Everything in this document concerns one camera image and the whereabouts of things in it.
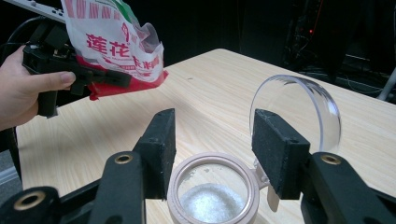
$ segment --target finger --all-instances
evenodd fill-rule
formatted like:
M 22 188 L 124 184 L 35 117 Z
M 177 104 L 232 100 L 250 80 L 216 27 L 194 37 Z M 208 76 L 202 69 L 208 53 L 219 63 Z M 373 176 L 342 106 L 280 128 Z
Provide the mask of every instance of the finger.
M 23 49 L 26 46 L 22 45 L 20 46 L 17 50 L 15 50 L 15 52 L 13 52 L 12 54 L 10 54 L 7 58 L 9 60 L 11 60 L 14 63 L 22 63 L 23 61 Z
M 27 93 L 40 93 L 67 89 L 76 80 L 76 75 L 72 72 L 57 72 L 33 75 L 23 80 L 24 90 Z

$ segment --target white powder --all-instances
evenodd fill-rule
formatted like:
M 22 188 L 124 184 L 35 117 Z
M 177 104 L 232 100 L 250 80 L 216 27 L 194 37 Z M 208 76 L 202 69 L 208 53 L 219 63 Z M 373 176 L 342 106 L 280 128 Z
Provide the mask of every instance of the white powder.
M 202 184 L 189 189 L 180 198 L 189 216 L 206 223 L 221 223 L 236 217 L 245 201 L 232 189 L 219 184 Z

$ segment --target cable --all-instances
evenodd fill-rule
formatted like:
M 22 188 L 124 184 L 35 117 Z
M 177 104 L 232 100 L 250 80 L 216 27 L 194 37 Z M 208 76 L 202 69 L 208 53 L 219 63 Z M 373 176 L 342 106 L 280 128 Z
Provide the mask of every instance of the cable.
M 21 37 L 21 35 L 23 34 L 24 31 L 26 31 L 27 29 L 30 29 L 31 27 L 36 27 L 40 22 L 42 22 L 43 20 L 46 20 L 47 18 L 43 17 L 43 16 L 37 16 L 34 17 L 32 19 L 29 19 L 25 22 L 23 22 L 21 25 L 19 25 L 14 32 L 11 34 L 11 36 L 8 38 L 7 43 L 18 43 L 21 42 L 19 40 L 19 38 Z M 3 64 L 4 60 L 6 59 L 6 57 L 13 52 L 15 49 L 11 48 L 9 45 L 3 46 L 3 53 L 2 53 L 2 57 L 1 57 L 1 64 Z

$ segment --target jar lid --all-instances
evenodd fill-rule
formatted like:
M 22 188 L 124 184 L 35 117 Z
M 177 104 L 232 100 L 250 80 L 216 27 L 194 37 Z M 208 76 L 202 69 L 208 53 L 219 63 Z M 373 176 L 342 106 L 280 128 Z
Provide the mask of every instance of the jar lid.
M 338 152 L 341 116 L 337 104 L 318 83 L 303 77 L 275 75 L 256 91 L 250 108 L 250 134 L 254 112 L 278 114 L 311 144 L 310 152 Z

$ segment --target human hand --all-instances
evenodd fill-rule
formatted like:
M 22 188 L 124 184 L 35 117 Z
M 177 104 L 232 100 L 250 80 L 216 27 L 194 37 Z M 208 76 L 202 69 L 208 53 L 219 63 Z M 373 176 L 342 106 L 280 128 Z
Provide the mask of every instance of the human hand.
M 37 115 L 37 97 L 43 91 L 69 90 L 76 80 L 72 72 L 31 76 L 22 66 L 21 46 L 0 67 L 0 131 L 22 125 Z

